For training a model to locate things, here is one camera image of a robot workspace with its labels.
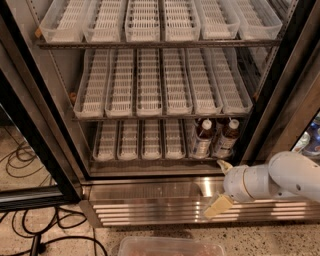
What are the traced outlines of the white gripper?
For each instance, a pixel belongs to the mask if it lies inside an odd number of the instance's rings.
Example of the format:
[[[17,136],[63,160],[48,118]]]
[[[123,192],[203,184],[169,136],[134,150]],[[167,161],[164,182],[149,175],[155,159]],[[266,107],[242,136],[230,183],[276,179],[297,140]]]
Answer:
[[[249,194],[244,184],[244,173],[247,166],[233,167],[222,159],[219,159],[217,164],[225,175],[223,181],[225,194],[215,193],[209,200],[203,210],[203,216],[207,219],[212,219],[229,210],[233,206],[234,201],[247,202],[249,200]]]

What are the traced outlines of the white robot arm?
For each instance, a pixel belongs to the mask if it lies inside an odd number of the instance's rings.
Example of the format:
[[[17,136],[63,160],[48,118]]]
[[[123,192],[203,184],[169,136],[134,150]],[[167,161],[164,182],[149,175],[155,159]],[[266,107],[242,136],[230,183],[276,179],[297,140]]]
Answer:
[[[224,173],[223,193],[215,192],[204,208],[207,219],[231,209],[235,202],[298,198],[320,202],[320,166],[297,152],[280,152],[255,166],[232,166],[224,160],[218,164]]]

